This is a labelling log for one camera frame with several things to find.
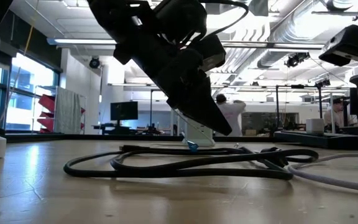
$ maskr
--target desk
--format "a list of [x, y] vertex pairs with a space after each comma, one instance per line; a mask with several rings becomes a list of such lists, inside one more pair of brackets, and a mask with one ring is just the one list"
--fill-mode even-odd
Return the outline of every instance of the desk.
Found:
[[[125, 142], [153, 146], [161, 142]], [[0, 223], [358, 223], [358, 192], [295, 178], [82, 179], [67, 176], [66, 161], [123, 144], [115, 141], [54, 141], [8, 144], [0, 159]], [[233, 147], [233, 143], [219, 147]], [[274, 144], [242, 144], [253, 150]], [[322, 156], [338, 151], [322, 151]], [[110, 169], [107, 157], [81, 168]], [[146, 166], [182, 157], [133, 157]], [[358, 181], [358, 159], [313, 166], [314, 174]], [[220, 167], [252, 167], [247, 162]]]

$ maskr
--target coiled black cable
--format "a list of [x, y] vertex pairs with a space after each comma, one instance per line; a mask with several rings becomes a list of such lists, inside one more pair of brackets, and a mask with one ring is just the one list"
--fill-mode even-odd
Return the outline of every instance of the coiled black cable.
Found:
[[[211, 156], [201, 159], [192, 159], [171, 164], [134, 167], [124, 165], [128, 157], [139, 154], [164, 154], [178, 156]], [[117, 155], [110, 160], [114, 170], [79, 170], [72, 168], [73, 165], [91, 159]], [[306, 159], [294, 158], [292, 156], [308, 156]], [[220, 148], [205, 149], [198, 152], [191, 152], [186, 149], [159, 149], [141, 146], [123, 146], [120, 151], [105, 152], [91, 156], [79, 157], [68, 161], [63, 170], [74, 177], [137, 177], [137, 178], [166, 178], [166, 177], [196, 177], [225, 175], [237, 177], [265, 177], [272, 179], [290, 180], [293, 177], [289, 171], [283, 169], [289, 162], [309, 163], [318, 159], [318, 153], [309, 149], [291, 149], [279, 151], [277, 148], [263, 150], [261, 153], [254, 153], [251, 150], [241, 147], [239, 149]], [[228, 162], [259, 161], [265, 164], [268, 169], [223, 169], [205, 168], [189, 169], [192, 167], [222, 164]]]

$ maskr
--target security camera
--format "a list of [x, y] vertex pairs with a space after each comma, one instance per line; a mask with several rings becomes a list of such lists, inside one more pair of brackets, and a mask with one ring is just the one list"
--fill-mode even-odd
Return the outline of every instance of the security camera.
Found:
[[97, 56], [92, 57], [92, 60], [90, 61], [89, 66], [93, 69], [99, 68], [99, 66], [100, 66], [99, 57], [97, 57]]

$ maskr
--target person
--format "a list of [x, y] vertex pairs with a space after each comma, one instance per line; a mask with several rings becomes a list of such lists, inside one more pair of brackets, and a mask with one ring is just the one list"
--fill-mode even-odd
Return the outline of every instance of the person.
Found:
[[[343, 102], [342, 102], [342, 99], [338, 98], [338, 99], [333, 100], [333, 106], [332, 106], [331, 110], [334, 111], [334, 123], [335, 123], [335, 126], [337, 126], [339, 128], [343, 128], [345, 126], [345, 124], [344, 124], [344, 119], [343, 119]], [[330, 124], [332, 124], [331, 110], [327, 110], [327, 112], [325, 112], [325, 114], [324, 114], [324, 125], [325, 126], [329, 126]], [[347, 120], [348, 120], [349, 125], [354, 124], [352, 118], [349, 115], [348, 115]]]
[[218, 94], [216, 96], [216, 104], [232, 129], [232, 132], [228, 135], [228, 137], [241, 137], [242, 132], [239, 123], [239, 115], [246, 108], [246, 103], [241, 100], [234, 100], [233, 103], [229, 104], [223, 94]]

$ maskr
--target ceiling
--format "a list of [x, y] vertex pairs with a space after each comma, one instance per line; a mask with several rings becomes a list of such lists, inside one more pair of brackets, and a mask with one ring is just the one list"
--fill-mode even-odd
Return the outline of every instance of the ceiling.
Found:
[[[230, 33], [220, 35], [221, 40], [249, 40], [266, 41], [278, 27], [285, 24], [287, 17], [296, 9], [303, 0], [268, 0], [269, 15], [267, 17], [254, 16], [250, 13], [241, 21], [236, 29]], [[159, 2], [149, 0], [156, 5]], [[93, 14], [87, 7], [85, 0], [14, 0], [11, 10], [19, 17], [34, 24], [35, 28], [49, 38], [71, 38], [71, 39], [110, 39], [110, 36], [96, 22]], [[352, 7], [352, 12], [358, 12], [358, 4]], [[345, 26], [357, 24], [352, 17], [318, 16], [309, 29], [321, 29], [321, 33], [315, 35], [308, 42], [325, 43]], [[72, 46], [71, 53], [83, 58], [90, 59], [92, 55], [102, 55], [104, 62], [112, 60], [114, 46]], [[244, 61], [254, 54], [255, 49], [226, 49], [226, 64], [221, 68], [213, 70], [211, 79], [213, 84], [228, 84], [240, 82], [249, 85], [252, 81], [258, 81], [259, 85], [282, 85], [282, 84], [306, 84], [314, 83], [319, 78], [329, 77], [332, 86], [347, 86], [346, 80], [351, 75], [358, 73], [358, 63], [352, 62], [346, 67], [335, 67], [318, 59], [319, 51], [310, 51], [311, 59], [305, 60], [295, 68], [287, 68], [284, 61], [287, 57], [277, 60], [270, 68], [261, 70], [256, 66], [242, 67]], [[128, 83], [152, 83], [147, 75], [134, 63], [129, 62], [126, 66], [126, 82]]]

